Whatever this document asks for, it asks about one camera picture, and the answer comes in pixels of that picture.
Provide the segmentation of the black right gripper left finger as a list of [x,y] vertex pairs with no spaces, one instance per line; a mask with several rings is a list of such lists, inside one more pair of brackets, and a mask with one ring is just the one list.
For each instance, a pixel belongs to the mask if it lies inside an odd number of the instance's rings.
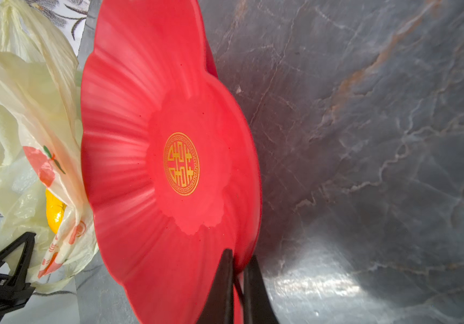
[[197,324],[234,323],[234,270],[233,251],[222,252],[206,304]]

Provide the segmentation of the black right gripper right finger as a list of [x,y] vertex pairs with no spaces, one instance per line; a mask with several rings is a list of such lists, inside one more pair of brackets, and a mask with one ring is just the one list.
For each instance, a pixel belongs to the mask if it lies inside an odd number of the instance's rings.
[[243,272],[243,319],[246,324],[279,324],[256,256]]

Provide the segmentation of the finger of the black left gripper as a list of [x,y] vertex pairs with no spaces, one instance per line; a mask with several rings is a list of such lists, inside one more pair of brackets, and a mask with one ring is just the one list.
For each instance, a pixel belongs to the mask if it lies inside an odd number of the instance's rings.
[[7,313],[24,308],[35,290],[35,287],[26,282],[35,236],[35,233],[25,232],[0,251],[1,268],[12,252],[19,247],[23,248],[13,273],[2,274],[0,272],[0,322]]

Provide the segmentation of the cream printed plastic bag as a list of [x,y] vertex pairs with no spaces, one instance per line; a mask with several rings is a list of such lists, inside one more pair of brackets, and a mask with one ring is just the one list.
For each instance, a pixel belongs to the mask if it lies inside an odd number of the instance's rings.
[[[36,235],[27,281],[62,290],[98,252],[82,180],[80,78],[66,36],[26,1],[0,3],[0,248]],[[67,207],[57,234],[49,190]]]

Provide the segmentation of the red flower-shaped plate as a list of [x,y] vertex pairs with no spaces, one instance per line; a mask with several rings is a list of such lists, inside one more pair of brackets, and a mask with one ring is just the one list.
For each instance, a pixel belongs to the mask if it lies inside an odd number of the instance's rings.
[[141,323],[195,323],[222,252],[260,230],[248,123],[197,1],[103,1],[82,78],[82,174],[102,260]]

